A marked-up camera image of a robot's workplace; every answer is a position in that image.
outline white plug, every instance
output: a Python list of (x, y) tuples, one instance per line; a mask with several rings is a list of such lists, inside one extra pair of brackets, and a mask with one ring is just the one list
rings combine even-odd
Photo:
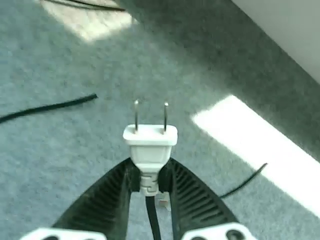
[(164, 125), (138, 124), (138, 101), (134, 105), (135, 124), (124, 129), (123, 138), (130, 147), (133, 163), (141, 172), (140, 191), (146, 197), (153, 197), (159, 192), (158, 174), (177, 144), (178, 130), (167, 125), (167, 103), (164, 105)]

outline black cord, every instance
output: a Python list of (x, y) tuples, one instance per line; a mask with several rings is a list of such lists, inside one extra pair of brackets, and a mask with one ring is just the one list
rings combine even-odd
[(78, 98), (78, 99), (75, 99), (72, 101), (56, 103), (56, 104), (52, 104), (52, 105), (45, 105), (45, 106), (40, 106), (40, 107), (34, 107), (34, 108), (29, 108), (26, 110), (10, 113), (8, 115), (0, 117), (0, 124), (7, 122), (9, 120), (13, 120), (13, 119), (27, 116), (27, 115), (38, 114), (38, 113), (43, 113), (43, 112), (47, 112), (50, 110), (61, 109), (61, 108), (71, 107), (71, 106), (78, 105), (78, 104), (83, 104), (85, 102), (91, 101), (96, 98), (98, 98), (98, 96), (96, 94), (92, 94), (92, 95), (81, 97), (81, 98)]
[(118, 11), (124, 12), (125, 9), (119, 6), (113, 5), (101, 5), (96, 3), (91, 3), (87, 1), (79, 1), (79, 0), (43, 0), (54, 4), (64, 5), (67, 7), (73, 7), (78, 9), (86, 9), (86, 10), (99, 10), (99, 11)]
[(248, 179), (243, 181), (239, 186), (236, 188), (232, 189), (231, 191), (219, 196), (221, 199), (225, 199), (227, 197), (230, 197), (231, 195), (235, 194), (239, 190), (243, 189), (248, 183), (250, 183), (256, 176), (258, 176), (259, 173), (267, 166), (268, 164), (265, 163), (263, 164), (257, 171), (255, 171)]
[(156, 203), (154, 196), (145, 197), (146, 211), (148, 213), (149, 222), (152, 230), (153, 240), (161, 240), (159, 222), (156, 211)]

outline metal prong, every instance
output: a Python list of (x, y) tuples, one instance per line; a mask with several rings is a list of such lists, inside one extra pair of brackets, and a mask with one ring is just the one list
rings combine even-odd
[(163, 133), (165, 133), (167, 131), (168, 107), (169, 107), (169, 104), (167, 102), (165, 102), (164, 103), (164, 129), (163, 129)]
[(138, 132), (138, 105), (139, 101), (134, 101), (134, 126), (135, 126), (135, 132)]

